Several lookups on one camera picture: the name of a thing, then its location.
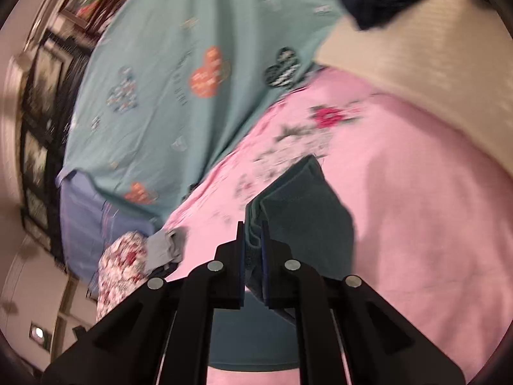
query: towel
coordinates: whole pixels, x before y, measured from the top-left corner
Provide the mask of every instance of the towel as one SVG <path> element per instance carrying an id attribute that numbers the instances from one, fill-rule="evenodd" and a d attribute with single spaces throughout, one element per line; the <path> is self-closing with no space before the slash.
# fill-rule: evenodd
<path id="1" fill-rule="evenodd" d="M 299 367 L 296 328 L 246 291 L 240 310 L 215 310 L 208 364 L 224 371 Z"/>
<path id="2" fill-rule="evenodd" d="M 313 155 L 292 165 L 246 206 L 246 285 L 262 294 L 262 222 L 287 243 L 294 259 L 319 274 L 342 280 L 350 274 L 355 232 L 351 214 L 326 182 Z"/>

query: red flower print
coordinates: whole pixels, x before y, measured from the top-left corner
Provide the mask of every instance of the red flower print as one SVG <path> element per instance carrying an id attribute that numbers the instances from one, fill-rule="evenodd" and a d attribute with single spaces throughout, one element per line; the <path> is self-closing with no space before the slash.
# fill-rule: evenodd
<path id="1" fill-rule="evenodd" d="M 135 259 L 137 258 L 137 253 L 135 252 L 129 252 L 127 254 L 127 258 L 126 258 L 126 264 L 127 265 L 133 265 L 133 263 L 135 262 Z"/>
<path id="2" fill-rule="evenodd" d="M 333 127 L 346 118 L 344 112 L 335 107 L 322 107 L 315 111 L 314 120 L 319 129 Z"/>
<path id="3" fill-rule="evenodd" d="M 204 55 L 203 65 L 196 69 L 189 79 L 189 86 L 198 97 L 212 97 L 217 87 L 229 74 L 228 61 L 223 61 L 217 46 L 209 47 Z"/>
<path id="4" fill-rule="evenodd" d="M 156 200 L 156 195 L 145 190 L 140 182 L 134 182 L 130 186 L 130 192 L 125 194 L 125 200 L 135 204 L 151 204 Z"/>

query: teal blanket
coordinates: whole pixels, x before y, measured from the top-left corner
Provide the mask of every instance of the teal blanket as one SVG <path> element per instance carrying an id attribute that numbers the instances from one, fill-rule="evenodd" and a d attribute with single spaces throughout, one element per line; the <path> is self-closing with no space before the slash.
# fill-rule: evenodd
<path id="1" fill-rule="evenodd" d="M 337 0 L 128 0 L 88 65 L 60 178 L 165 220 L 311 66 Z"/>

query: pink bedsheet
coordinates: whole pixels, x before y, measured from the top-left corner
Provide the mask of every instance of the pink bedsheet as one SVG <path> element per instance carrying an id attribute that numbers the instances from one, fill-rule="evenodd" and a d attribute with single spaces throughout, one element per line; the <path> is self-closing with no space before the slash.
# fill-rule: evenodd
<path id="1" fill-rule="evenodd" d="M 457 131 L 335 69 L 288 95 L 177 209 L 186 276 L 233 240 L 245 204 L 306 153 L 354 217 L 362 276 L 464 371 L 513 318 L 513 185 Z M 210 385 L 299 383 L 297 370 L 210 369 Z"/>

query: beige blanket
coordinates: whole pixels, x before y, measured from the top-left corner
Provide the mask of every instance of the beige blanket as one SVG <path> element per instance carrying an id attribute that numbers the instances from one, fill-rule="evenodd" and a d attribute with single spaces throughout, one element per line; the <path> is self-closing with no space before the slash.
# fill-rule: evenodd
<path id="1" fill-rule="evenodd" d="M 513 40 L 475 0 L 424 0 L 384 29 L 345 16 L 317 53 L 462 130 L 513 175 Z"/>

